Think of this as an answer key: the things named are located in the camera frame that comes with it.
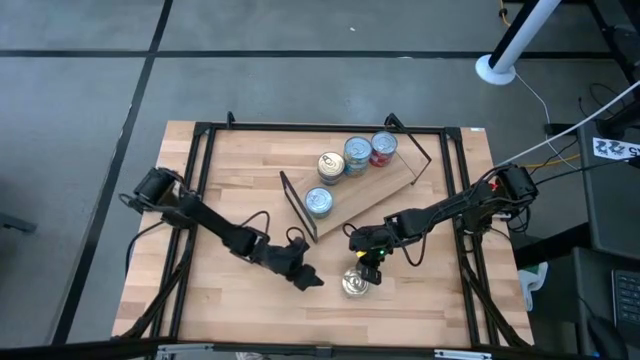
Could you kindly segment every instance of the gold can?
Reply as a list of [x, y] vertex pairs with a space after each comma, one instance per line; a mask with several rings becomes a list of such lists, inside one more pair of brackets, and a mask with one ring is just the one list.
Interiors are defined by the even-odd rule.
[[344, 171], [344, 158], [334, 152], [326, 152], [318, 158], [318, 174], [325, 185], [335, 185]]

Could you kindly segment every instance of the sticker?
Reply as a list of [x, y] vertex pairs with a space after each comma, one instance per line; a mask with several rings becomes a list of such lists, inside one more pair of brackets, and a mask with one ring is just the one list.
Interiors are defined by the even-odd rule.
[[594, 137], [593, 155], [611, 160], [630, 158], [640, 155], [640, 145]]

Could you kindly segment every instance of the white pole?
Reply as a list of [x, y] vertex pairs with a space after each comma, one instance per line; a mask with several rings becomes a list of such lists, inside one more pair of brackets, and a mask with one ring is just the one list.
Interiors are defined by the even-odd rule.
[[561, 0], [529, 0], [491, 55], [476, 62], [476, 72], [488, 83], [506, 85], [515, 79], [514, 64]]

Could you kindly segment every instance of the red can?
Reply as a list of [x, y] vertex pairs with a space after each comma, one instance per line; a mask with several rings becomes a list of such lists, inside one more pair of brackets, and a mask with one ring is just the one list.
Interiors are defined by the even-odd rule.
[[379, 131], [373, 134], [371, 138], [371, 146], [373, 151], [369, 158], [369, 163], [373, 166], [383, 167], [389, 165], [393, 154], [398, 148], [398, 140], [391, 133]]

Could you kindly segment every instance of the white cable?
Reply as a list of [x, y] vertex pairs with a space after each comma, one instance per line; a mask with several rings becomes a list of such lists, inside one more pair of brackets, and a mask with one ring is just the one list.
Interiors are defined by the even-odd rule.
[[[529, 86], [529, 84], [527, 84], [526, 81], [524, 81], [524, 79], [522, 77], [520, 77], [520, 74], [516, 73], [516, 76], [518, 77], [518, 79], [520, 79], [520, 81], [522, 81], [522, 83], [524, 84], [524, 86], [527, 87], [527, 89], [529, 89], [529, 91], [531, 91], [531, 93], [533, 95], [535, 95], [535, 97], [538, 98], [538, 100], [540, 100], [540, 103], [542, 103], [542, 107], [544, 107], [544, 115], [547, 118], [547, 124], [551, 125], [551, 118], [549, 117], [549, 109], [547, 108], [547, 104], [544, 102], [544, 100], [542, 100], [542, 98], [540, 97], [540, 95], [538, 95], [537, 92], [535, 92], [535, 90], [533, 90], [533, 88], [531, 86]], [[544, 134], [544, 138], [545, 140], [549, 140], [549, 135], [548, 134]], [[547, 143], [549, 145], [549, 147], [551, 148], [551, 150], [554, 152], [554, 154], [556, 154], [556, 156], [562, 160], [563, 163], [567, 164], [567, 166], [569, 166], [570, 168], [572, 168], [573, 170], [577, 170], [577, 168], [571, 164], [569, 164], [569, 162], [567, 160], [565, 160], [562, 155], [560, 155], [560, 153], [558, 152], [558, 150], [556, 150], [556, 148], [553, 147], [553, 145], [551, 145], [551, 143]]]
[[596, 116], [600, 115], [603, 111], [605, 111], [605, 110], [607, 110], [608, 108], [610, 108], [610, 107], [611, 107], [611, 105], [613, 105], [613, 104], [615, 104], [616, 102], [618, 102], [620, 99], [622, 99], [625, 95], [627, 95], [628, 93], [630, 93], [633, 89], [637, 88], [639, 85], [640, 85], [640, 81], [638, 81], [638, 82], [636, 82], [635, 84], [633, 84], [633, 85], [629, 86], [629, 88], [628, 88], [627, 90], [623, 91], [620, 95], [616, 96], [613, 100], [609, 101], [609, 103], [607, 103], [605, 106], [601, 107], [601, 108], [600, 108], [600, 109], [598, 109], [596, 112], [594, 112], [593, 114], [589, 115], [589, 117], [587, 117], [586, 119], [584, 119], [584, 120], [580, 121], [579, 123], [577, 123], [577, 124], [573, 125], [572, 127], [568, 128], [567, 130], [565, 130], [565, 131], [561, 132], [560, 134], [558, 134], [558, 135], [556, 135], [556, 136], [554, 136], [554, 137], [552, 137], [552, 138], [550, 138], [550, 139], [547, 139], [546, 141], [543, 141], [543, 142], [541, 142], [541, 143], [540, 143], [540, 144], [538, 144], [538, 145], [532, 146], [532, 147], [530, 147], [529, 149], [527, 149], [527, 150], [525, 150], [525, 151], [521, 152], [520, 154], [518, 154], [518, 155], [516, 155], [516, 156], [513, 156], [513, 157], [511, 157], [511, 158], [509, 158], [509, 159], [507, 159], [507, 160], [505, 160], [505, 161], [501, 162], [500, 164], [498, 164], [498, 166], [506, 165], [506, 164], [508, 164], [508, 163], [510, 163], [510, 162], [513, 162], [513, 160], [515, 160], [515, 159], [517, 159], [517, 158], [519, 158], [519, 157], [521, 157], [521, 156], [524, 156], [524, 155], [526, 155], [526, 154], [528, 154], [528, 153], [532, 152], [533, 150], [538, 149], [538, 148], [539, 148], [539, 147], [541, 147], [541, 146], [544, 146], [544, 145], [546, 145], [546, 144], [549, 144], [549, 143], [551, 143], [553, 140], [556, 140], [557, 138], [562, 137], [562, 136], [564, 136], [564, 135], [566, 135], [566, 134], [568, 134], [568, 133], [572, 132], [573, 130], [575, 130], [575, 129], [579, 128], [580, 126], [582, 126], [582, 125], [586, 124], [587, 122], [591, 121], [591, 120], [592, 120], [593, 118], [595, 118]]

